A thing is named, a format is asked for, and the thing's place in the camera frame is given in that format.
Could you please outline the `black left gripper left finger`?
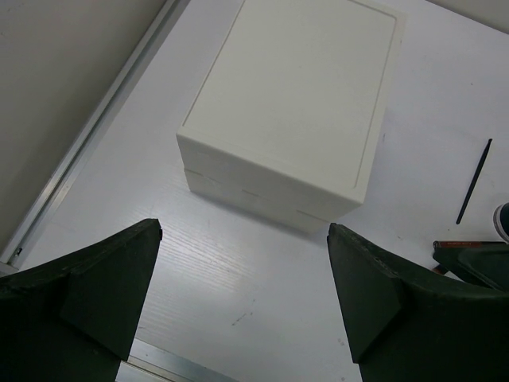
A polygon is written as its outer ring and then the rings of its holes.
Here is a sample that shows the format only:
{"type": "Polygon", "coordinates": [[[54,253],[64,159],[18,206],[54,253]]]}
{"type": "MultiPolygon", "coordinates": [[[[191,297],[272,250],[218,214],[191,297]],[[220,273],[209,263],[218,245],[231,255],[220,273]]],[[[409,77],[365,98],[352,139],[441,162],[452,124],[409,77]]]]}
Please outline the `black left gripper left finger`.
{"type": "Polygon", "coordinates": [[[163,232],[144,219],[1,279],[3,381],[113,381],[128,359],[163,232]]]}

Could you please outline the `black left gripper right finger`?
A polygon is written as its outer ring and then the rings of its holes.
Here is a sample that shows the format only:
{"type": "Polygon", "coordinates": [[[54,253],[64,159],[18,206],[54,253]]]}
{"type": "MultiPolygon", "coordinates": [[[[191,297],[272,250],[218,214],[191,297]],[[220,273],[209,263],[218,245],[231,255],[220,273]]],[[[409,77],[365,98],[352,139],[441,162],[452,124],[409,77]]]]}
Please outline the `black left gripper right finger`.
{"type": "Polygon", "coordinates": [[[439,275],[342,224],[327,245],[363,380],[507,380],[507,292],[439,275]]]}

